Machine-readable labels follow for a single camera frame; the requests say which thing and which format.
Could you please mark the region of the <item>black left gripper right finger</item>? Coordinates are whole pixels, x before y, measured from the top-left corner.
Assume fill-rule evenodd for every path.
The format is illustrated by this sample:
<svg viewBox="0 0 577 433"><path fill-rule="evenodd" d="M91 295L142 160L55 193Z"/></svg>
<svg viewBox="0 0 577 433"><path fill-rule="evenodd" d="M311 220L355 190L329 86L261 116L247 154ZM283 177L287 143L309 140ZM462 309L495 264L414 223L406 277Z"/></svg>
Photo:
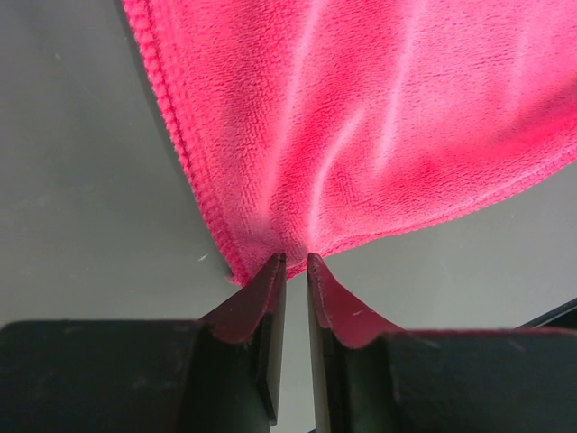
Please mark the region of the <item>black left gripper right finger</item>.
<svg viewBox="0 0 577 433"><path fill-rule="evenodd" d="M407 330L307 258L319 432L573 432L576 305L516 328Z"/></svg>

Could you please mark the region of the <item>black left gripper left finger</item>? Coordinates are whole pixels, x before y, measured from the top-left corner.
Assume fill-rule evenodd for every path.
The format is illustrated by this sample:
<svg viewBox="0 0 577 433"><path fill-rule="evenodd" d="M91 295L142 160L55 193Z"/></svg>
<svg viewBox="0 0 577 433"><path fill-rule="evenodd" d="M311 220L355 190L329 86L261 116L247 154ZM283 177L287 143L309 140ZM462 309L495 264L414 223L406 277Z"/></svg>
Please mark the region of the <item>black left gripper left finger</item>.
<svg viewBox="0 0 577 433"><path fill-rule="evenodd" d="M199 319L26 320L1 330L4 432L267 432L286 258Z"/></svg>

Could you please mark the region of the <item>pink microfiber towel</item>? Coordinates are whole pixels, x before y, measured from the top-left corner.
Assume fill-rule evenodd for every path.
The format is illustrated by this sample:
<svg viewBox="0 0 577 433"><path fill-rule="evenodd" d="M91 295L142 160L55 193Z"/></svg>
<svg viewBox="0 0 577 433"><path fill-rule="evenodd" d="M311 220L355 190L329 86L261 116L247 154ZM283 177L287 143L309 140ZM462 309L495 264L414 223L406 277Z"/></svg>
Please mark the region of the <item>pink microfiber towel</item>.
<svg viewBox="0 0 577 433"><path fill-rule="evenodd" d="M232 279L290 275L576 158L573 1L126 1Z"/></svg>

